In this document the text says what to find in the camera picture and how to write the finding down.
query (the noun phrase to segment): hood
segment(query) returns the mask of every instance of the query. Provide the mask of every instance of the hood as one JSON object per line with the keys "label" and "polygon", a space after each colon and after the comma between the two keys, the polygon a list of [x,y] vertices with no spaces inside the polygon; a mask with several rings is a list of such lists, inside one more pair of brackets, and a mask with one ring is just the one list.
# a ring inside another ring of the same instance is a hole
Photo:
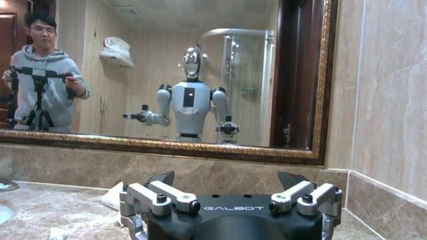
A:
{"label": "hood", "polygon": [[58,49],[54,49],[54,52],[45,56],[45,57],[38,57],[34,53],[33,53],[33,45],[25,45],[21,48],[24,55],[28,59],[30,60],[38,60],[38,61],[46,61],[46,62],[53,62],[53,61],[58,61],[62,60],[65,58],[68,58],[68,54]]}

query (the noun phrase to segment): man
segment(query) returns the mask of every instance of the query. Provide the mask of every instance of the man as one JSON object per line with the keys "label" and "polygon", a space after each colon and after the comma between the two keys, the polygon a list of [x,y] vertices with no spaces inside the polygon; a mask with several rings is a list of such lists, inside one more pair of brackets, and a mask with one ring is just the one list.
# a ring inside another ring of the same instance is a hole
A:
{"label": "man", "polygon": [[[58,74],[69,73],[65,78],[48,78],[45,92],[41,98],[41,109],[48,111],[53,127],[49,128],[48,121],[42,118],[42,128],[50,132],[69,132],[73,114],[73,99],[68,99],[68,92],[74,98],[86,99],[90,95],[89,87],[78,72],[76,63],[62,50],[54,48],[57,38],[54,20],[44,13],[29,13],[25,15],[25,32],[30,36],[33,44],[25,45],[10,57],[10,66],[16,68],[28,67],[32,69],[50,70]],[[10,70],[2,74],[2,80],[10,88]],[[14,112],[14,129],[26,130],[28,116],[36,108],[37,93],[30,75],[17,74],[17,109]]]}

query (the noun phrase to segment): beige wall tile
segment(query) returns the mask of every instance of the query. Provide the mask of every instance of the beige wall tile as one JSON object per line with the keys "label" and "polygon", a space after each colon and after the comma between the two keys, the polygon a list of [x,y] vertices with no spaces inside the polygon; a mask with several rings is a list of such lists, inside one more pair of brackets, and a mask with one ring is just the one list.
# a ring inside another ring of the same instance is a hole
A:
{"label": "beige wall tile", "polygon": [[300,174],[319,185],[347,188],[347,172],[311,167],[224,162],[108,151],[0,145],[0,165],[10,165],[16,181],[112,188],[120,181],[144,183],[175,171],[173,185],[195,194],[269,194],[283,192],[277,172]]}
{"label": "beige wall tile", "polygon": [[427,199],[427,63],[360,79],[352,169]]}
{"label": "beige wall tile", "polygon": [[427,236],[427,203],[359,173],[349,173],[347,209],[389,240]]}
{"label": "beige wall tile", "polygon": [[427,1],[367,0],[361,76],[427,60]]}
{"label": "beige wall tile", "polygon": [[327,166],[337,169],[349,169],[352,159],[363,2],[340,0],[337,9],[325,152]]}
{"label": "beige wall tile", "polygon": [[0,151],[0,178],[8,179],[12,176],[12,148],[4,147]]}

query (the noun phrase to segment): screw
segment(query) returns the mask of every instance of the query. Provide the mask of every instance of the screw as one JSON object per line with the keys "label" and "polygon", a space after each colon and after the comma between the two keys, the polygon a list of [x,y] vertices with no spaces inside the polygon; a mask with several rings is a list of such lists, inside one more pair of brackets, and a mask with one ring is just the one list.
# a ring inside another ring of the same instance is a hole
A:
{"label": "screw", "polygon": [[189,213],[196,214],[200,210],[200,203],[195,200],[189,204]]}
{"label": "screw", "polygon": [[277,214],[277,213],[279,213],[279,210],[280,210],[279,204],[272,201],[272,202],[268,204],[268,209],[269,209],[269,211],[271,211],[272,214]]}
{"label": "screw", "polygon": [[163,193],[161,193],[161,194],[157,194],[157,203],[159,203],[159,204],[165,203],[167,200],[168,200],[167,195],[164,195]]}
{"label": "screw", "polygon": [[304,203],[308,203],[311,204],[313,202],[313,196],[311,194],[305,194],[303,197],[301,197],[301,200],[304,201]]}

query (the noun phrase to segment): black hair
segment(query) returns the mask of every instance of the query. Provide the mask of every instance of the black hair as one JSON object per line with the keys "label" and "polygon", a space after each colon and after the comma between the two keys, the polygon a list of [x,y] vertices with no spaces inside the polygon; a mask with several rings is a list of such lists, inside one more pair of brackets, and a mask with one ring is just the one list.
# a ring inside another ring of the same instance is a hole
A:
{"label": "black hair", "polygon": [[56,21],[54,19],[45,13],[42,12],[29,12],[25,14],[25,17],[24,17],[24,20],[25,20],[25,25],[26,27],[29,28],[32,26],[32,24],[40,20],[41,22],[44,22],[46,25],[49,25],[50,27],[54,28],[56,30],[56,27],[57,27],[57,24],[56,24]]}

